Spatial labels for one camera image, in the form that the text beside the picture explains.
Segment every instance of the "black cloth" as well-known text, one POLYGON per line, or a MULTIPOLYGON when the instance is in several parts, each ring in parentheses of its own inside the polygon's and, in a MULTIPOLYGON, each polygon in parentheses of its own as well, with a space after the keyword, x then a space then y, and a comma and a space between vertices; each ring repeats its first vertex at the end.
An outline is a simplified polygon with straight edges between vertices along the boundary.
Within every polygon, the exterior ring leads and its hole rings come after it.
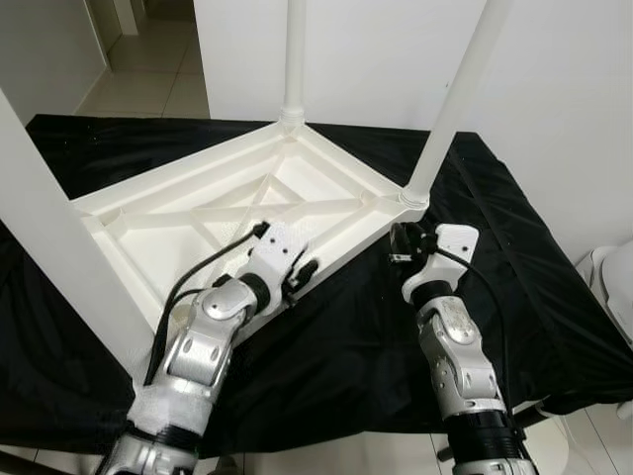
MULTIPOLYGON (((28 132, 70 198, 262 123, 37 116, 28 132)), ((426 132, 313 125, 404 185, 426 132)), ((565 413, 633 398, 633 353, 505 166, 459 134, 423 224, 476 227, 476 265, 509 322, 512 400, 565 413)), ((234 354, 202 456, 281 450, 362 430, 442 431, 412 308, 387 237, 234 354)), ((498 315, 467 274, 460 294, 500 374, 498 315)), ((125 423, 131 382, 20 245, 0 230, 0 442, 102 452, 125 423)))

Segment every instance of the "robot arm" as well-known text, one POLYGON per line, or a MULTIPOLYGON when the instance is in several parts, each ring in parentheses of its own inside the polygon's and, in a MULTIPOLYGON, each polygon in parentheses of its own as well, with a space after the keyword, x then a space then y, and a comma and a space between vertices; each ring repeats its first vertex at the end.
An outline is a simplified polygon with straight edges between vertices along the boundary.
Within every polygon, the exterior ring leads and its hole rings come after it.
POLYGON ((236 277, 226 275, 195 297, 185 328, 152 384, 137 391, 129 427, 97 473, 193 473, 196 447, 225 380, 235 336, 252 319, 276 313, 284 297, 308 282, 317 270, 315 261, 292 277, 306 247, 291 228, 273 224, 236 277))
POLYGON ((523 458, 479 329, 453 294, 466 268, 436 252, 443 249, 470 262, 477 230, 440 225, 426 235, 418 225, 394 225, 391 238, 392 262, 405 273, 403 297, 416 309, 419 344, 455 457, 453 473, 536 474, 523 458))

